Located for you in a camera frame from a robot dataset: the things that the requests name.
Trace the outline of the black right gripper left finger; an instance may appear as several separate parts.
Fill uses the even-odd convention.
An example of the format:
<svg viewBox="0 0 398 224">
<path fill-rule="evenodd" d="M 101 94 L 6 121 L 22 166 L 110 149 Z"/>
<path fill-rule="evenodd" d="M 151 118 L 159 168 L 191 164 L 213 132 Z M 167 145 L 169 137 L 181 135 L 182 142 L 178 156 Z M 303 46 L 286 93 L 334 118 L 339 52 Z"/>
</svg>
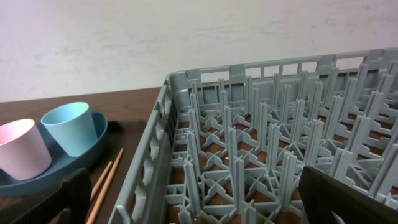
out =
<svg viewBox="0 0 398 224">
<path fill-rule="evenodd" d="M 90 173 L 78 169 L 49 189 L 1 210 L 1 223 L 48 223 L 57 215 L 58 223 L 84 223 L 91 191 Z"/>
</svg>

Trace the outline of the pink cup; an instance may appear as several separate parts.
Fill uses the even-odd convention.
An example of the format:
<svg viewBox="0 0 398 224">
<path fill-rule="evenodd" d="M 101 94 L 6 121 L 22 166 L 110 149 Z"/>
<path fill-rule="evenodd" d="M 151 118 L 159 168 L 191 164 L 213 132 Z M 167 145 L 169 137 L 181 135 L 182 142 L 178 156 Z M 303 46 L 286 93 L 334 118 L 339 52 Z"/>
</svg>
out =
<svg viewBox="0 0 398 224">
<path fill-rule="evenodd" d="M 1 126 L 1 169 L 16 180 L 37 177 L 49 168 L 51 155 L 32 119 Z"/>
</svg>

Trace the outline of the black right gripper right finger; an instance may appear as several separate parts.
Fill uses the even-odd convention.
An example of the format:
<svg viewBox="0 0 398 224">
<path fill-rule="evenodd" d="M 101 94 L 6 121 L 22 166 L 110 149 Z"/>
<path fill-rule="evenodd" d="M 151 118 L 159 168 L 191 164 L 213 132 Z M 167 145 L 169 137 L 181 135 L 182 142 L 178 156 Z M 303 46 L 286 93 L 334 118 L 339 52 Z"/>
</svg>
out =
<svg viewBox="0 0 398 224">
<path fill-rule="evenodd" d="M 309 223 L 337 223 L 338 215 L 345 223 L 397 224 L 396 210 L 314 167 L 303 168 L 299 192 Z"/>
</svg>

